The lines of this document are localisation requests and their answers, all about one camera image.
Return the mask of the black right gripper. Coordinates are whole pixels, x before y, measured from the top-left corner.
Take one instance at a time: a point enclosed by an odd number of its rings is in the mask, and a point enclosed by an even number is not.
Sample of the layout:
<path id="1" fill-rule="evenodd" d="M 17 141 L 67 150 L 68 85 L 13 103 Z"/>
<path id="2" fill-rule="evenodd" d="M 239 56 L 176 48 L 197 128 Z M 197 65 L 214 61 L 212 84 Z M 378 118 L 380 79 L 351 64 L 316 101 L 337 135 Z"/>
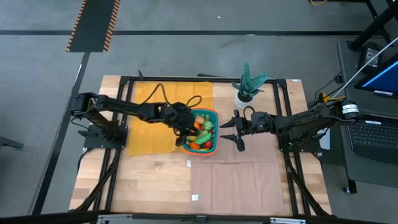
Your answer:
<path id="1" fill-rule="evenodd" d="M 245 150 L 243 136 L 259 133 L 277 134 L 277 125 L 271 115 L 265 112 L 254 112 L 252 118 L 254 118 L 254 121 L 249 121 L 245 117 L 241 117 L 238 110 L 234 110 L 234 117 L 222 124 L 220 128 L 235 127 L 237 131 L 236 135 L 221 135 L 220 138 L 234 141 L 238 151 L 243 152 Z"/>

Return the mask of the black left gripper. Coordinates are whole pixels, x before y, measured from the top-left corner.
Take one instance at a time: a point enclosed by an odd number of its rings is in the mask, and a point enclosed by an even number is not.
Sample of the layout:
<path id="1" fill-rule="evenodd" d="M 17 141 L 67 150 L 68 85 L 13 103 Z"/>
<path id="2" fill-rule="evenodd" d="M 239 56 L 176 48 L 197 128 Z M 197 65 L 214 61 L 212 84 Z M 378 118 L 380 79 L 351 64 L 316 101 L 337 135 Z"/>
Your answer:
<path id="1" fill-rule="evenodd" d="M 165 124 L 172 128 L 177 135 L 175 145 L 183 146 L 187 136 L 196 136 L 195 118 L 192 110 L 181 102 L 168 105 L 164 110 Z"/>

